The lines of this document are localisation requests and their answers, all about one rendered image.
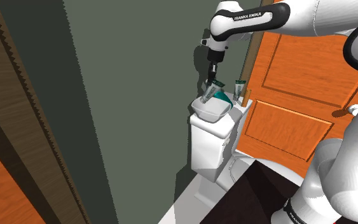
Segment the grey green tube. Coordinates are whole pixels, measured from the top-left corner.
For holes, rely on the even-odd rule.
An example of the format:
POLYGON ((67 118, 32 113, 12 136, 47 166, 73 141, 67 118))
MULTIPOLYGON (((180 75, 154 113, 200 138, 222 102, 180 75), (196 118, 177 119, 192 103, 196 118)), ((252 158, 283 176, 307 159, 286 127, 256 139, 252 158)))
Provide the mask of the grey green tube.
POLYGON ((236 80, 235 81, 235 89, 233 92, 233 100, 237 101, 239 99, 239 97, 241 96, 241 93, 243 91, 243 88, 246 84, 245 80, 236 80))
POLYGON ((225 86, 224 83, 218 80, 212 80, 210 85, 206 88, 205 92, 200 98, 200 102, 205 104, 215 93, 219 92, 225 86))

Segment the teal white soap dish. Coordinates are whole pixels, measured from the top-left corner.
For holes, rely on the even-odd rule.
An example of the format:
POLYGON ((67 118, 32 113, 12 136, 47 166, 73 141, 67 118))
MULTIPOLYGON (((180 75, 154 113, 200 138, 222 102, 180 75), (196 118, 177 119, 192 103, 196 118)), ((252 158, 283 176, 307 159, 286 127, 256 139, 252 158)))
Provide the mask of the teal white soap dish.
POLYGON ((215 99, 216 106, 218 106, 219 108, 231 109, 233 107, 233 103, 224 92, 216 92, 213 95, 213 98, 215 99))

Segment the white bowl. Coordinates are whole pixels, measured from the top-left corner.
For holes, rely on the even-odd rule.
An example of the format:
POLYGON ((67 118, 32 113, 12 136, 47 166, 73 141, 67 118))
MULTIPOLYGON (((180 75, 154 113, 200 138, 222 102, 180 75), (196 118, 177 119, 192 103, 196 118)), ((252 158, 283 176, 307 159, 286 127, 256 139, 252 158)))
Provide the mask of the white bowl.
POLYGON ((191 107, 200 119, 216 123, 229 112, 231 104, 215 97, 210 98, 206 103, 202 103, 199 97, 191 103, 191 107))

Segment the orange panelled door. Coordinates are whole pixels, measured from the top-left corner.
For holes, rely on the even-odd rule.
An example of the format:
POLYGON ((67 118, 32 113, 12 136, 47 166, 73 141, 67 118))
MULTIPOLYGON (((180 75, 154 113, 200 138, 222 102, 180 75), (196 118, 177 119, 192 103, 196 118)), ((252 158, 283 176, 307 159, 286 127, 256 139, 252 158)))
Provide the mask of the orange panelled door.
POLYGON ((304 176, 316 145, 341 138, 358 104, 358 71, 343 57, 346 35, 327 30, 358 25, 358 0, 287 1, 310 32, 265 32, 254 61, 251 108, 239 150, 280 163, 304 176))

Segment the white toilet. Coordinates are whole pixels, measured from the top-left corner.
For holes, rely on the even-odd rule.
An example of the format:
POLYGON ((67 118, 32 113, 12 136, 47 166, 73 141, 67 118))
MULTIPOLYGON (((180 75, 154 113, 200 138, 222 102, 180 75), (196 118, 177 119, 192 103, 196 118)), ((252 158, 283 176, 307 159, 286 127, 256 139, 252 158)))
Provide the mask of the white toilet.
POLYGON ((301 186, 303 178, 294 171, 279 163, 253 158, 237 150, 252 101, 249 100, 243 107, 243 98, 234 101, 231 93, 227 96, 233 107, 216 123, 206 122, 197 117, 196 113, 190 117, 191 169, 201 176, 200 187, 195 197, 213 208, 257 160, 301 186))

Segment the dark robot stand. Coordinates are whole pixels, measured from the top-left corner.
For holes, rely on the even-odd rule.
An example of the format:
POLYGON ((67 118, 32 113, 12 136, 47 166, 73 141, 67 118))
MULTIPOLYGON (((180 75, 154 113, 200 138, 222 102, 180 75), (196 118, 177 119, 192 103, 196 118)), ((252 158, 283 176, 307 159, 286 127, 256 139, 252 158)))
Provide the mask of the dark robot stand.
POLYGON ((257 160, 200 224, 271 224, 299 186, 257 160))

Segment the brown wooden door frame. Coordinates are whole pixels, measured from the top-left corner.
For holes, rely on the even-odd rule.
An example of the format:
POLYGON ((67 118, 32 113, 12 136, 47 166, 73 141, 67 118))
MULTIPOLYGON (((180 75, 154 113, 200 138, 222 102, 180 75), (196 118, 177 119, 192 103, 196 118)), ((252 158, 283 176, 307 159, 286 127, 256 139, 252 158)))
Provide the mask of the brown wooden door frame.
POLYGON ((19 224, 92 224, 0 10, 0 162, 19 224))

